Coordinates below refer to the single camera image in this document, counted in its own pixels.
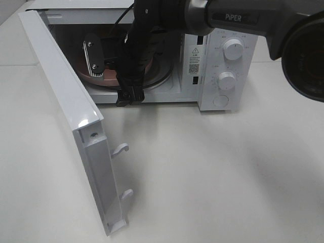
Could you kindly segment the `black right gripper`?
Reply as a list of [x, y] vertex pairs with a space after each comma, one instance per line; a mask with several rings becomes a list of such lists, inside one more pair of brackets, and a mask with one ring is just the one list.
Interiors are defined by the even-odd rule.
[[117, 46], [116, 77], [119, 83], [117, 106], [143, 102], [145, 69], [153, 55], [152, 30], [129, 30]]

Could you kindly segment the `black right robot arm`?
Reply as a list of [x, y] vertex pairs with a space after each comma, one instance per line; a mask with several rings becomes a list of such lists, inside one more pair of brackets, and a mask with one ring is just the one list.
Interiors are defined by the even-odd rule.
[[323, 1], [135, 1], [133, 13], [116, 48], [118, 106], [144, 100], [145, 67], [167, 32], [205, 36], [216, 28], [265, 37], [289, 84], [323, 101]]

